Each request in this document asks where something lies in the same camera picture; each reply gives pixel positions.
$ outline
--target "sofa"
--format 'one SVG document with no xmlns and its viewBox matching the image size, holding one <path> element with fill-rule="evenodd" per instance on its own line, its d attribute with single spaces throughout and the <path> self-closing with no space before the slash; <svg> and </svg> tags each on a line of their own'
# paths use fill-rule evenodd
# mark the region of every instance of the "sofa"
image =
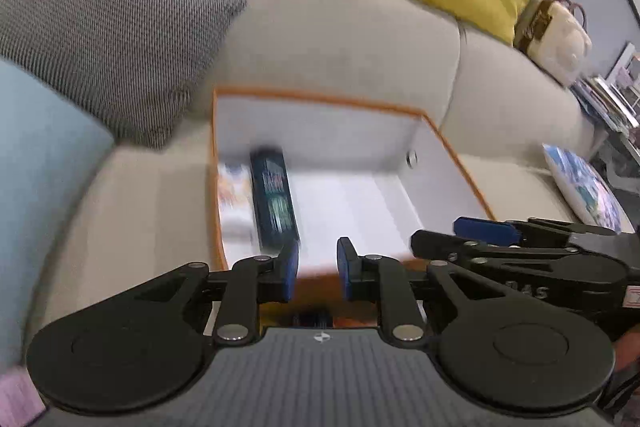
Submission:
<svg viewBox="0 0 640 427">
<path fill-rule="evenodd" d="M 211 93 L 226 84 L 421 108 L 497 219 L 576 219 L 541 144 L 586 155 L 594 128 L 520 52 L 411 0 L 248 0 L 169 146 L 121 144 L 100 168 L 49 255 L 27 339 L 186 262 L 211 265 Z M 632 231 L 628 221 L 624 229 Z"/>
</svg>

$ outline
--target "metal screw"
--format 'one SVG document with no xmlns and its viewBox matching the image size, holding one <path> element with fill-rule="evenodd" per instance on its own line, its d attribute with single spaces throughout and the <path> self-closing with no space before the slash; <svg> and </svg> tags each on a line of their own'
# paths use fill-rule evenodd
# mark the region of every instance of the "metal screw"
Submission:
<svg viewBox="0 0 640 427">
<path fill-rule="evenodd" d="M 393 334 L 399 341 L 411 342 L 419 341 L 424 336 L 424 331 L 413 324 L 402 324 L 394 328 Z"/>
<path fill-rule="evenodd" d="M 241 341 L 249 334 L 249 330 L 241 324 L 225 324 L 216 333 L 225 341 Z"/>
</svg>

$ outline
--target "handbag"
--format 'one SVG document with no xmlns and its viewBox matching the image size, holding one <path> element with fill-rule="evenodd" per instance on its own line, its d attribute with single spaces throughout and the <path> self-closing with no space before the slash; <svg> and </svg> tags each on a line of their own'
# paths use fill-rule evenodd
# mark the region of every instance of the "handbag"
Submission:
<svg viewBox="0 0 640 427">
<path fill-rule="evenodd" d="M 560 84 L 570 87 L 591 52 L 586 27 L 587 16 L 578 3 L 532 0 L 516 24 L 514 45 Z"/>
</svg>

